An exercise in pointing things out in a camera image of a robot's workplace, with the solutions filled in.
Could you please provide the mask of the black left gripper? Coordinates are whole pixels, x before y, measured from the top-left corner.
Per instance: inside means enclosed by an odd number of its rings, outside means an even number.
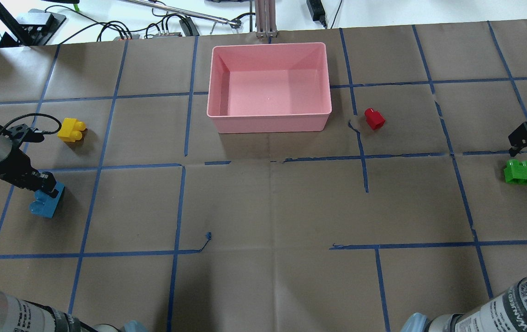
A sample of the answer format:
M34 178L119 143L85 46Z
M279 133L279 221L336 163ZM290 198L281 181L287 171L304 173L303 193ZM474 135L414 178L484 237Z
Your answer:
M52 172L39 172L31 165L30 158L21 149L24 142L44 141L44 134L37 128L19 124L4 129L0 125L0 148L8 145L8 153L0 154L0 179L21 189L40 190L51 198L58 196L57 181Z

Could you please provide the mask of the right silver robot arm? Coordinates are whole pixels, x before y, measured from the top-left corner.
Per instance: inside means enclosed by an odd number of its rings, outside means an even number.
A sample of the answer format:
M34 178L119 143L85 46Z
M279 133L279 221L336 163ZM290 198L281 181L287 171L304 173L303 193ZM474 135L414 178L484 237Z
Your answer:
M527 122L508 136L510 160L503 174L510 184L527 184L527 160L516 155L527 147ZM527 332L527 277L497 297L463 314L444 314L429 319L422 313L411 315L403 332Z

